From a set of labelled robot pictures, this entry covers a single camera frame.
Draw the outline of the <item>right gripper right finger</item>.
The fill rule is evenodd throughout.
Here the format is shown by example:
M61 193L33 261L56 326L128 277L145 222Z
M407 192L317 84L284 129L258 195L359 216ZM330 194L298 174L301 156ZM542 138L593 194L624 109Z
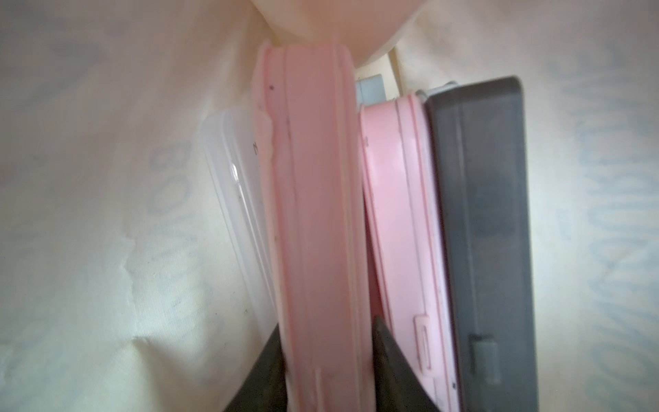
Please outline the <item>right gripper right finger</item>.
M372 350L377 412L439 412L381 317L372 321Z

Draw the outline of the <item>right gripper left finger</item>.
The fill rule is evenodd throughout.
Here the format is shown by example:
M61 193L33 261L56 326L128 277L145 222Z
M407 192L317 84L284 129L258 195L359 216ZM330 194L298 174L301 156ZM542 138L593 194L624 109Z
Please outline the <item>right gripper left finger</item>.
M287 410L286 367L279 326L276 326L240 389L224 411Z

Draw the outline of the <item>pink pencil case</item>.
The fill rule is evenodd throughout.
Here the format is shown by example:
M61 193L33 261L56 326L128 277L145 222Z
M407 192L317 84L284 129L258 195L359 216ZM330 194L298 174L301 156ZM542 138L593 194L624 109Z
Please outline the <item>pink pencil case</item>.
M257 157L292 411L376 408L354 65L336 41L264 45Z
M367 219L384 319L429 398L461 401L430 128L410 94L360 111Z

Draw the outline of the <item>cream floral canvas tote bag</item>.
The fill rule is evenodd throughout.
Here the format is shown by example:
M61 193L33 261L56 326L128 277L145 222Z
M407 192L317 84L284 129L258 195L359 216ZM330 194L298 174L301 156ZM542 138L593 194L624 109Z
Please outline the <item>cream floral canvas tote bag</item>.
M1 408L221 411L261 350L199 136L270 6L1 4ZM539 407L658 408L658 4L431 1L388 96L515 75Z

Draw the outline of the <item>dark grey pencil case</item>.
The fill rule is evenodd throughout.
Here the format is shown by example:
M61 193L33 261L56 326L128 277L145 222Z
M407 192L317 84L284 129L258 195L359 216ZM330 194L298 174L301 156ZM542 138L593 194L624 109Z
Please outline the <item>dark grey pencil case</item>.
M465 411L536 411L523 88L456 86L425 103Z

